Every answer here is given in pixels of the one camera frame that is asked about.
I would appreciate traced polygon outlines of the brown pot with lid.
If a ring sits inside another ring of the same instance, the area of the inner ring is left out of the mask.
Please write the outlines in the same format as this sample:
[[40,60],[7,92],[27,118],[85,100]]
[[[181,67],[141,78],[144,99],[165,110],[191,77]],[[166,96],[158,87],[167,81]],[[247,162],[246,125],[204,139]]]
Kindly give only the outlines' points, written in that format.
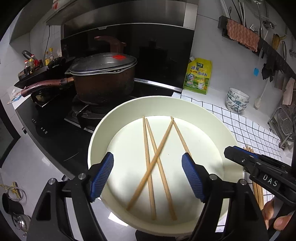
[[69,68],[78,98],[87,104],[110,102],[134,88],[137,59],[122,53],[101,53],[83,58]]

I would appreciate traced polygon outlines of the black range hood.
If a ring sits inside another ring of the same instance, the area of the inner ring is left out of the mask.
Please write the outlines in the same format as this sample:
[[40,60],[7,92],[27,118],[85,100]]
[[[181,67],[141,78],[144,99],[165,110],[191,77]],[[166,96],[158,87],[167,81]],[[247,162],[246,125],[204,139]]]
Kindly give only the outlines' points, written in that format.
[[137,58],[135,80],[180,92],[191,54],[198,1],[56,1],[46,23],[61,28],[64,57],[107,52],[121,41]]

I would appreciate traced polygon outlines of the orange wavy dishcloth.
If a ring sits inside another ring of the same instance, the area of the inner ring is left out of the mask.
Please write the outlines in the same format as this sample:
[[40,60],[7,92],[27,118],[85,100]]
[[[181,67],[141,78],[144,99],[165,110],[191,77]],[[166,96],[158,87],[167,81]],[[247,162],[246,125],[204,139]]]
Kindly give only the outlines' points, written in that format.
[[257,52],[260,37],[256,33],[231,19],[227,20],[226,27],[230,39],[236,40],[248,49]]

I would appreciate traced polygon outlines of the black hanging rag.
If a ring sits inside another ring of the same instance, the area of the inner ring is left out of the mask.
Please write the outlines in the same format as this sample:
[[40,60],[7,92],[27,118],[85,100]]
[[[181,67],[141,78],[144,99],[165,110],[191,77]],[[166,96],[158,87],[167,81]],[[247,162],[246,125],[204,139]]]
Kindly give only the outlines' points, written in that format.
[[275,59],[268,57],[266,63],[264,63],[264,65],[263,65],[263,68],[261,71],[261,75],[264,80],[269,79],[270,82],[273,81],[274,64],[275,64]]

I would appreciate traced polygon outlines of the black wall rail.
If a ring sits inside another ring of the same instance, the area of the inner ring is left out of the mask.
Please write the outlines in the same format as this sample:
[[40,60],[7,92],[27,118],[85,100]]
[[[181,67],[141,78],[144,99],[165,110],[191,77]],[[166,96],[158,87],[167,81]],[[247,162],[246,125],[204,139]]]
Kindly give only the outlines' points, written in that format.
[[266,63],[262,67],[263,76],[271,77],[276,71],[281,71],[287,77],[295,79],[295,73],[280,54],[250,29],[225,16],[220,16],[218,28],[222,36],[238,42],[243,47],[250,49],[255,55],[266,57]]

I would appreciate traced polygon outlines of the white hanging brush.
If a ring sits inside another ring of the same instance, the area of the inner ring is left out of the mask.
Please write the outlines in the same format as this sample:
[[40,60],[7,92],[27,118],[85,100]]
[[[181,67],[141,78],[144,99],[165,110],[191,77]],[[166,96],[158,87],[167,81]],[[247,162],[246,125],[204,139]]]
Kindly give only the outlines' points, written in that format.
[[265,93],[265,91],[266,91],[266,88],[267,88],[267,85],[269,84],[269,82],[270,82],[270,80],[269,80],[269,78],[268,78],[267,81],[266,81],[266,84],[265,84],[265,86],[264,86],[264,89],[263,89],[263,91],[262,91],[262,93],[261,93],[261,95],[260,95],[259,97],[257,97],[257,99],[256,99],[255,102],[254,102],[254,108],[255,108],[256,110],[259,110],[259,108],[260,108],[261,101],[262,101],[262,97],[263,97],[263,95],[264,95],[264,93]]

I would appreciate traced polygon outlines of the cream round basin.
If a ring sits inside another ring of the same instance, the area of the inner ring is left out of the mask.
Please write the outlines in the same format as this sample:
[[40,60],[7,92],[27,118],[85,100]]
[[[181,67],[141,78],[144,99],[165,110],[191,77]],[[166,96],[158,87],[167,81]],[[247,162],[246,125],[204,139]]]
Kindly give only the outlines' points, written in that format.
[[[226,147],[236,145],[229,129],[215,115],[199,105],[167,96],[148,96],[128,101],[110,111],[95,128],[88,149],[88,164],[99,163],[107,152],[114,157],[114,165],[102,191],[103,203],[128,225],[155,235],[179,236],[191,233],[203,209],[182,168],[185,149],[178,133],[171,127],[160,155],[166,180],[173,200],[177,220],[172,220],[158,166],[152,171],[152,187],[156,218],[152,219],[149,188],[144,187],[137,202],[126,210],[136,188],[152,161],[154,149],[145,118],[158,147],[174,118],[183,138],[192,145],[200,144],[202,137],[210,137],[217,147],[218,158],[229,164],[224,156]],[[229,182],[244,177],[243,168],[234,163]]]

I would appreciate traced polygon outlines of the steel kettle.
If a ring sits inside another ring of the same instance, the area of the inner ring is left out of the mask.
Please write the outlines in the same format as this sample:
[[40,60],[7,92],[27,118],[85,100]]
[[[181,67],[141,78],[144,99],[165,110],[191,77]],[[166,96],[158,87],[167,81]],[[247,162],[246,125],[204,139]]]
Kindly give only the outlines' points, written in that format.
[[31,218],[25,214],[13,214],[11,217],[15,227],[18,230],[21,230],[23,236],[26,237],[29,231]]

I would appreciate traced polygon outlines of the pink hanging towel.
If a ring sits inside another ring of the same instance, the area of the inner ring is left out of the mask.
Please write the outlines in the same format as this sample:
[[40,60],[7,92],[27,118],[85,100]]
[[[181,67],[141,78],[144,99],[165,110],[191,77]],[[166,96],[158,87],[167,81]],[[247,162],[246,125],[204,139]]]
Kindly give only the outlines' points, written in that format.
[[283,93],[283,99],[282,99],[283,105],[291,105],[294,84],[295,84],[295,79],[290,78],[289,81],[287,82],[287,85]]

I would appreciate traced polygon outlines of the red handled frying pan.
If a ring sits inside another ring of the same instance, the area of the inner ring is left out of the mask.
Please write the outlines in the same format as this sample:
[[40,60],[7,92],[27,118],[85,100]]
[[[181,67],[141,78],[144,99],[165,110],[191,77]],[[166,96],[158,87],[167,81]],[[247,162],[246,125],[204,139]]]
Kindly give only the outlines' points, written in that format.
[[73,77],[63,78],[63,79],[58,79],[58,80],[40,81],[40,82],[34,83],[34,84],[26,87],[25,89],[23,89],[20,92],[20,94],[21,94],[21,96],[26,97],[29,94],[36,92],[37,90],[44,89],[47,87],[63,86],[63,85],[66,85],[67,83],[70,83],[72,81],[74,81]]

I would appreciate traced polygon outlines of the steel dish rack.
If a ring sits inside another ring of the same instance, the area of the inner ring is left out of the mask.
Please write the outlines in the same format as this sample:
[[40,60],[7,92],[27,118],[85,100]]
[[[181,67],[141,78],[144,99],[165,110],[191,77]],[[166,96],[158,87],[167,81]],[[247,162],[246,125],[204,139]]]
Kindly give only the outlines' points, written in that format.
[[271,115],[268,125],[271,131],[280,138],[278,146],[285,150],[293,147],[293,132],[295,127],[295,104],[279,105]]

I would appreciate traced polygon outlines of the white black checkered cloth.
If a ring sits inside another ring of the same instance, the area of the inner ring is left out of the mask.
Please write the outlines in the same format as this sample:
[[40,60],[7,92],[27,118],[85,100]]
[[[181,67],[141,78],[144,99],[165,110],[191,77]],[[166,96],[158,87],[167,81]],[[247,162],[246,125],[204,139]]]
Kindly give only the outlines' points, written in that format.
[[[280,138],[267,128],[263,120],[258,119],[255,121],[255,116],[251,114],[237,114],[227,109],[226,104],[219,99],[203,99],[187,90],[182,93],[173,92],[172,97],[199,105],[215,115],[229,129],[239,147],[248,147],[256,153],[265,154],[286,164],[291,164],[290,155],[292,152],[288,151],[286,154],[285,151],[280,150],[278,146]],[[194,160],[205,166],[209,173],[216,170],[220,178],[227,181],[230,174],[234,174],[234,171],[231,171],[230,168],[234,167],[235,164],[233,162],[227,164],[222,161],[224,157],[218,158],[217,147],[210,147],[214,144],[212,138],[202,137],[200,144],[191,145],[189,138],[186,137],[185,142],[189,151],[194,154]]]

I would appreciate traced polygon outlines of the stacked patterned ceramic bowls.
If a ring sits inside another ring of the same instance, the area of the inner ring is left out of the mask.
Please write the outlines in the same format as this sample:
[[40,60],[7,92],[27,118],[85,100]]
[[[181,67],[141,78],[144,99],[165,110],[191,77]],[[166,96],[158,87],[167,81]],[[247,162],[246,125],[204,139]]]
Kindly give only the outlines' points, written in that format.
[[246,109],[250,96],[246,93],[230,87],[226,97],[226,107],[230,111],[241,114]]

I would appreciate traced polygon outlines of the condiment bottles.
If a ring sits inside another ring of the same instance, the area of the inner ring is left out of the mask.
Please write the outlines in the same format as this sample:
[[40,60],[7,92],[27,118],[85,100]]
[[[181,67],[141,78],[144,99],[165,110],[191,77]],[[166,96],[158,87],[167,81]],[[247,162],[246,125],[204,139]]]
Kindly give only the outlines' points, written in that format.
[[45,63],[43,63],[42,60],[38,60],[34,54],[27,50],[22,51],[22,55],[26,58],[25,67],[23,69],[23,73],[26,76],[29,76],[39,70],[46,71],[53,68],[56,64],[55,59],[46,59]]

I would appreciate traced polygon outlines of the yellow green seasoning pouch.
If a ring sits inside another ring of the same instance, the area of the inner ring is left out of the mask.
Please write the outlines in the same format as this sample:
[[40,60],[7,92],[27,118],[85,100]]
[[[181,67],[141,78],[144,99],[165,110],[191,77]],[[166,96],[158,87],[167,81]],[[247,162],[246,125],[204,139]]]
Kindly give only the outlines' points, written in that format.
[[192,92],[207,94],[212,73],[212,62],[190,57],[183,88]]

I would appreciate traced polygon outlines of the black gas stove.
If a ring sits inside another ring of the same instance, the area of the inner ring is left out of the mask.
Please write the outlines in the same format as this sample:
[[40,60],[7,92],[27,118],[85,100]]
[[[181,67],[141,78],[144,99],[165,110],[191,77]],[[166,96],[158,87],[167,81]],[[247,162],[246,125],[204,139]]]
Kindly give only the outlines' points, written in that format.
[[70,179],[88,169],[92,133],[108,112],[138,97],[173,94],[171,89],[137,82],[127,97],[91,106],[79,101],[72,84],[49,92],[51,100],[47,103],[38,105],[29,97],[16,109],[16,114],[41,152]]

